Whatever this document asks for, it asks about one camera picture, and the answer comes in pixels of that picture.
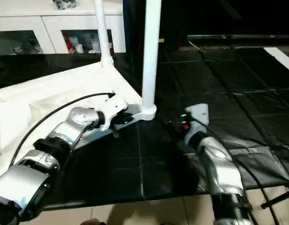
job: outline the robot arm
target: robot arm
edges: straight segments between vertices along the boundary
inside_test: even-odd
[[[213,203],[215,225],[252,225],[244,207],[245,198],[241,174],[227,149],[214,137],[206,134],[206,128],[195,122],[196,118],[208,124],[206,104],[186,109],[184,123],[190,129],[185,143],[197,151],[205,171],[208,189]]]
[[[38,139],[35,149],[0,177],[0,225],[16,225],[37,217],[54,178],[83,133],[108,129],[111,120],[127,107],[126,102],[115,95],[104,103],[102,111],[73,108],[66,120],[45,139]]]

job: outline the item on shelf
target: item on shelf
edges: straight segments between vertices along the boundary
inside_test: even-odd
[[[42,51],[37,39],[30,38],[29,43],[30,43],[31,48],[32,48],[32,51],[30,52],[30,54],[43,54],[43,51]]]
[[[76,7],[76,0],[53,0],[59,10]]]
[[[79,44],[79,40],[77,36],[69,36],[68,39],[73,46],[76,46]]]
[[[99,39],[98,38],[92,38],[91,39],[91,45],[94,53],[101,53],[101,48],[99,46]]]
[[[23,48],[21,46],[12,48],[15,54],[24,54]]]
[[[68,48],[68,52],[70,54],[75,53],[75,49],[74,49],[73,45],[70,43],[68,36],[66,34],[63,34],[63,37],[64,37],[64,40],[66,43],[66,47]]]
[[[84,53],[83,46],[81,44],[77,44],[75,46],[76,53]]]

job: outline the black pole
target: black pole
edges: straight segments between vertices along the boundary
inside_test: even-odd
[[[266,209],[267,207],[274,205],[276,203],[279,203],[279,202],[281,202],[285,199],[288,199],[288,198],[289,198],[289,191],[274,198],[274,199],[272,199],[272,200],[270,200],[270,201],[268,201],[268,202],[266,202],[266,203],[261,204],[261,208]]]

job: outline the floor tile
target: floor tile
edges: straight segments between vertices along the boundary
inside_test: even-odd
[[[91,218],[91,207],[42,212],[36,219],[21,225],[80,225]]]
[[[182,198],[97,206],[92,218],[108,225],[188,224]]]
[[[210,195],[184,197],[190,225],[212,225],[214,214]]]

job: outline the white cabinet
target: white cabinet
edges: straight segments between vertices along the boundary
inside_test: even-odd
[[[95,15],[62,15],[42,17],[56,53],[68,53],[64,36],[79,37],[84,49],[92,48],[92,41],[98,41]],[[109,42],[115,53],[126,52],[124,24],[122,15],[106,15],[106,28]]]
[[[103,7],[110,46],[124,53],[122,0],[103,0]],[[31,45],[44,54],[68,53],[64,36],[80,42],[84,37],[88,43],[83,48],[89,51],[89,39],[96,39],[98,29],[95,14],[92,0],[76,0],[76,7],[65,10],[52,0],[0,0],[0,54],[36,53]]]
[[[55,53],[40,16],[0,17],[0,55]]]

